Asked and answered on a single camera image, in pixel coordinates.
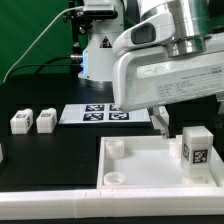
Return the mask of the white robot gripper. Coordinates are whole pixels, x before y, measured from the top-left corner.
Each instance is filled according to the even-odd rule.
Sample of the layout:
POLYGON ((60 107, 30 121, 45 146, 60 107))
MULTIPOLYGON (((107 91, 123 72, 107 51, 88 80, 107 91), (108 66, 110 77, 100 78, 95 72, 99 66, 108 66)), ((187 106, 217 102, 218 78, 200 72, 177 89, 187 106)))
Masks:
POLYGON ((149 108, 155 130, 164 139, 175 133, 165 107, 224 91, 224 51, 169 58, 162 47, 136 50, 114 65, 113 95, 123 112, 149 108))

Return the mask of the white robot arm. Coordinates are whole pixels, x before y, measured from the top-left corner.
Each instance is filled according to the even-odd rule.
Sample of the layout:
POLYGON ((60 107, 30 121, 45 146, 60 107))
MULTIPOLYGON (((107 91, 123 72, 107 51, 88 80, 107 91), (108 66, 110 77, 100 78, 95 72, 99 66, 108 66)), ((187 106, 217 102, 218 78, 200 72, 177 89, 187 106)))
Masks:
POLYGON ((83 84, 113 89, 123 112, 148 108, 166 136, 159 108, 224 91, 224 31, 212 32, 209 0, 137 0, 140 21, 124 28, 127 0, 83 0, 89 43, 83 84))

